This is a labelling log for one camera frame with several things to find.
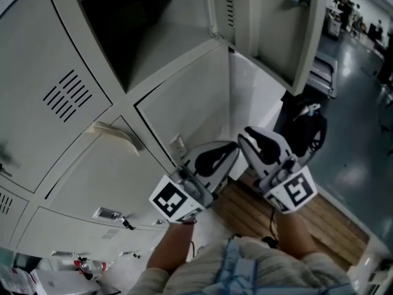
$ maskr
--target locker handle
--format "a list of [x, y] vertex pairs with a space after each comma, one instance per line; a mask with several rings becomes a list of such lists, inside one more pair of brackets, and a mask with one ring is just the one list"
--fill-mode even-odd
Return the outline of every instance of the locker handle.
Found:
[[114, 138], [122, 139], [127, 142], [127, 145], [130, 147], [130, 151], [137, 156], [139, 156], [138, 149], [133, 144], [131, 138], [119, 129], [111, 128], [110, 126], [102, 123], [102, 122], [93, 122], [86, 130], [85, 133], [98, 133], [102, 135], [113, 136]]
[[76, 255], [76, 253], [68, 252], [68, 251], [52, 251], [50, 254], [51, 256], [56, 256], [56, 257], [67, 257], [67, 258], [72, 258], [73, 256]]

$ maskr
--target floor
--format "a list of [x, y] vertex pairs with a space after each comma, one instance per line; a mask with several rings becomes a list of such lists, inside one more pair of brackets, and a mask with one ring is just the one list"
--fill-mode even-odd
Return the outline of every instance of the floor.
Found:
[[[368, 278], [378, 269], [379, 265], [384, 259], [391, 258], [391, 252], [387, 249], [386, 245], [375, 236], [370, 229], [364, 226], [364, 223], [359, 220], [351, 211], [349, 211], [343, 204], [341, 204], [335, 197], [333, 197], [325, 189], [321, 188], [317, 184], [318, 193], [321, 194], [326, 200], [328, 200], [332, 205], [344, 213], [351, 221], [358, 224], [359, 227], [365, 231], [369, 236], [366, 250], [364, 251], [361, 259], [357, 266], [352, 266], [348, 275], [351, 279], [352, 285], [359, 295], [369, 294], [370, 285], [368, 284]], [[375, 295], [384, 294], [384, 289], [387, 289], [393, 281], [393, 268], [389, 270], [389, 276], [380, 286], [378, 291], [381, 293], [376, 293]]]
[[370, 50], [374, 48], [374, 42], [370, 38], [368, 38], [366, 34], [361, 34], [359, 41], [361, 44], [363, 44], [366, 48]]
[[[248, 169], [237, 181], [230, 181], [215, 201], [213, 210], [235, 233], [262, 239], [272, 236], [272, 206], [254, 186], [256, 172]], [[298, 211], [317, 247], [348, 271], [357, 266], [370, 239], [355, 222], [336, 209], [321, 194]]]
[[322, 36], [319, 50], [338, 60], [338, 95], [324, 100], [328, 120], [324, 147], [310, 162], [315, 181], [393, 250], [393, 157], [378, 126], [382, 60], [346, 33]]

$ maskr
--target shiny floor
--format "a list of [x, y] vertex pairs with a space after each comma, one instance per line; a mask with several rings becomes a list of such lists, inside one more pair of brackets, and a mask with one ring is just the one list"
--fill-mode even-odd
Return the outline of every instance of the shiny floor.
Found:
[[310, 170], [393, 250], [393, 155], [387, 156], [392, 144], [378, 125], [381, 87], [373, 76], [382, 59], [346, 33], [338, 41], [322, 36], [319, 50], [338, 60], [338, 94], [323, 101], [327, 137]]

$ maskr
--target black backpack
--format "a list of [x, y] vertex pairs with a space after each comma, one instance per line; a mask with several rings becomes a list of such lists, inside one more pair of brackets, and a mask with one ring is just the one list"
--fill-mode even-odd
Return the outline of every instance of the black backpack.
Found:
[[312, 102], [304, 101], [298, 104], [285, 121], [281, 129], [281, 135], [287, 140], [292, 152], [298, 157], [306, 155], [307, 150], [318, 151], [324, 144], [327, 132], [327, 120], [321, 114], [321, 109], [314, 111], [312, 116], [308, 114], [299, 116], [305, 106]]

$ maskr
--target wall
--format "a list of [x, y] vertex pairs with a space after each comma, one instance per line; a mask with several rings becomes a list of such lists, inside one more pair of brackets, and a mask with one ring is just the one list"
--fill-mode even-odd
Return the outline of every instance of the wall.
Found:
[[[378, 24], [378, 20], [382, 21], [383, 27], [383, 41], [387, 42], [387, 32], [389, 31], [390, 16], [389, 14], [379, 8], [377, 5], [372, 3], [370, 0], [351, 0], [355, 4], [360, 5], [360, 13], [363, 16], [363, 22], [367, 26], [367, 31], [370, 28], [370, 24]], [[333, 5], [333, 0], [328, 0], [328, 5]]]

